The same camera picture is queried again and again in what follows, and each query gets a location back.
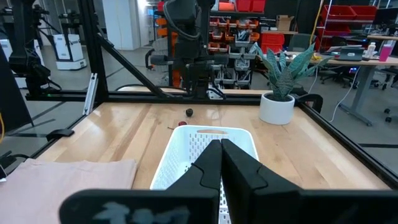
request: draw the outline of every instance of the potted plant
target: potted plant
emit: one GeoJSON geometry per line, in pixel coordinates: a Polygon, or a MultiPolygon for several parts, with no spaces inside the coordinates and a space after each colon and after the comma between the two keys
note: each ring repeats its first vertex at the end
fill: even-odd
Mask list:
{"type": "Polygon", "coordinates": [[[261,96],[260,113],[261,120],[270,124],[287,124],[293,118],[294,97],[289,93],[294,85],[302,78],[314,73],[318,66],[323,66],[330,58],[326,58],[318,64],[312,63],[313,67],[308,68],[313,56],[312,44],[306,51],[297,55],[289,65],[286,64],[285,53],[281,52],[279,63],[272,50],[268,49],[267,55],[257,46],[259,56],[268,69],[268,76],[272,93],[261,96]]]}

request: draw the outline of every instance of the cardboard box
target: cardboard box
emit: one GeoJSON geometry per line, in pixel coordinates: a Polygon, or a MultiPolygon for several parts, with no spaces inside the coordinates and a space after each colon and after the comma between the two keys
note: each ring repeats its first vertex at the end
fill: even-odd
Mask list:
{"type": "Polygon", "coordinates": [[[294,16],[288,15],[278,15],[276,16],[276,27],[280,31],[289,31],[290,23],[292,22],[294,16]]]}

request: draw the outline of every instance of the metal bracket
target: metal bracket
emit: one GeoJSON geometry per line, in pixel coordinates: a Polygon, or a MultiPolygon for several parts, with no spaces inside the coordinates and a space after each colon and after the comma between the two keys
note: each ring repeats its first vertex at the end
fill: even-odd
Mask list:
{"type": "Polygon", "coordinates": [[[89,115],[93,111],[97,86],[98,86],[97,73],[92,73],[90,77],[90,82],[88,83],[85,106],[83,108],[83,115],[89,115]]]}

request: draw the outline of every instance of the table leg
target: table leg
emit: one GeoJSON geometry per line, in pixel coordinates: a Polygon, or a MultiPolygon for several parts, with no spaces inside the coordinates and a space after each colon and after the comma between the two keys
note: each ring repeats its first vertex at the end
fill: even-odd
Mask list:
{"type": "Polygon", "coordinates": [[[374,75],[374,66],[362,66],[359,68],[357,79],[359,80],[358,89],[356,90],[355,98],[353,104],[351,106],[346,106],[340,103],[339,107],[343,111],[353,115],[354,117],[360,119],[368,126],[372,126],[372,121],[365,118],[360,114],[363,102],[366,98],[366,93],[369,90],[371,85],[373,75],[374,75]]]}

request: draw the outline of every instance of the snake plant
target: snake plant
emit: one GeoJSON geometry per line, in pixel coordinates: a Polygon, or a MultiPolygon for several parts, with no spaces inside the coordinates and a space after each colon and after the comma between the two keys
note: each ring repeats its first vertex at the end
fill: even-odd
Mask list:
{"type": "Polygon", "coordinates": [[[330,59],[326,58],[318,64],[312,63],[313,67],[309,68],[313,56],[314,44],[312,44],[306,51],[297,55],[289,65],[286,64],[285,53],[281,52],[278,65],[277,57],[272,50],[267,49],[267,55],[264,56],[257,44],[256,47],[259,56],[262,58],[262,63],[268,69],[269,81],[273,91],[270,100],[274,101],[289,101],[287,95],[293,90],[297,81],[313,74],[317,67],[324,66],[330,59]]]}

